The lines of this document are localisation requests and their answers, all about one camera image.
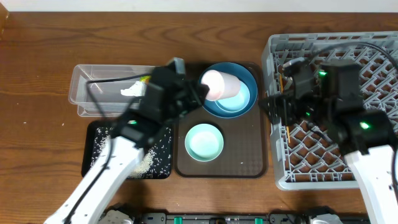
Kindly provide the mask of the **yellow green snack wrapper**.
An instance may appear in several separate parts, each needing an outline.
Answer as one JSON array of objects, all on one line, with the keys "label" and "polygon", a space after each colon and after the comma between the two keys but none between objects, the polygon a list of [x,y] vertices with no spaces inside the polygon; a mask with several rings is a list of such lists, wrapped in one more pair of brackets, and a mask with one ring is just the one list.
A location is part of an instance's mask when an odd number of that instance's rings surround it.
[{"label": "yellow green snack wrapper", "polygon": [[140,77],[140,79],[139,79],[140,82],[144,82],[144,83],[148,83],[149,80],[150,80],[150,75]]}]

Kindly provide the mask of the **white tissue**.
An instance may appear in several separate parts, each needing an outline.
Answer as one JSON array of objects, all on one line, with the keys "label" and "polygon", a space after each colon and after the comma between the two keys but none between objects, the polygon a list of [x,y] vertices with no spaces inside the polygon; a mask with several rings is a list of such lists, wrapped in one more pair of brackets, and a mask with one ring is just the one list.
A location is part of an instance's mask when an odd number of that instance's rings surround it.
[{"label": "white tissue", "polygon": [[123,96],[143,96],[146,91],[146,84],[136,81],[131,87],[120,90]]}]

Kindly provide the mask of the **pink cup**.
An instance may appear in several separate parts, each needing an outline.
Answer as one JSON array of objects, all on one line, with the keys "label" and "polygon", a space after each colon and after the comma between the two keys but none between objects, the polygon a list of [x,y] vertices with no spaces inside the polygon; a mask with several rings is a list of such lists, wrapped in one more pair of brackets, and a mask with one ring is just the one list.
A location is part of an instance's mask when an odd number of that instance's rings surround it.
[{"label": "pink cup", "polygon": [[205,72],[200,82],[209,88],[206,95],[208,101],[234,97],[239,93],[241,88],[241,81],[236,76],[217,70]]}]

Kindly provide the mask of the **green bowl with rice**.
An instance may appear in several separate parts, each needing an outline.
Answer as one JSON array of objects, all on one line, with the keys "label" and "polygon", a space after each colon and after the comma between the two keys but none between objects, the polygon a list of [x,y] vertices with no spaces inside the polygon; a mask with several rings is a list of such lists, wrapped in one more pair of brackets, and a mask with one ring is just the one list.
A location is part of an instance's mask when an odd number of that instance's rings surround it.
[{"label": "green bowl with rice", "polygon": [[224,137],[216,126],[202,123],[187,132],[184,145],[192,159],[199,162],[210,162],[222,153]]}]

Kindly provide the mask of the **light blue bowl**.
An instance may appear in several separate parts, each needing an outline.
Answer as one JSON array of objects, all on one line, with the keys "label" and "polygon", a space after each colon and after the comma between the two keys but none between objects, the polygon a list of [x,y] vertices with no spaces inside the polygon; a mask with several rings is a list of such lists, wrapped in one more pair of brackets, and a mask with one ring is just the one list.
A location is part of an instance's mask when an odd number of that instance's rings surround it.
[{"label": "light blue bowl", "polygon": [[243,110],[248,105],[251,95],[249,88],[243,82],[240,82],[240,86],[240,90],[236,96],[215,101],[217,107],[227,113],[235,113]]}]

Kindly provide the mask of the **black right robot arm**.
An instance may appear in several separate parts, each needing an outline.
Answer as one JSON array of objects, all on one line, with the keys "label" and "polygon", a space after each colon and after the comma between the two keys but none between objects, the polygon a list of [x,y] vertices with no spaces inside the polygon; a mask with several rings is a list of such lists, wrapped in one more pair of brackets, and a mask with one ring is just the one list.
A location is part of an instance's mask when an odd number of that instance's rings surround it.
[{"label": "black right robot arm", "polygon": [[397,223],[397,136],[384,111],[364,108],[360,65],[331,60],[315,76],[307,62],[295,59],[283,69],[293,89],[259,103],[271,123],[305,120],[326,128],[359,185],[371,223]]}]

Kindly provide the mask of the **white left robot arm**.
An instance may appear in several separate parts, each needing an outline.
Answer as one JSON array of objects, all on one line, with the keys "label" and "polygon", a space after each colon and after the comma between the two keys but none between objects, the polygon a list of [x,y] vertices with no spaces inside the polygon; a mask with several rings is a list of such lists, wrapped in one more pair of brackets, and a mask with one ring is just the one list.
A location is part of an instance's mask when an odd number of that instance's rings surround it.
[{"label": "white left robot arm", "polygon": [[155,67],[149,77],[143,96],[132,98],[118,118],[103,118],[111,128],[106,147],[46,223],[97,223],[121,184],[163,136],[165,128],[202,107],[209,91],[207,85],[187,80],[167,67]]}]

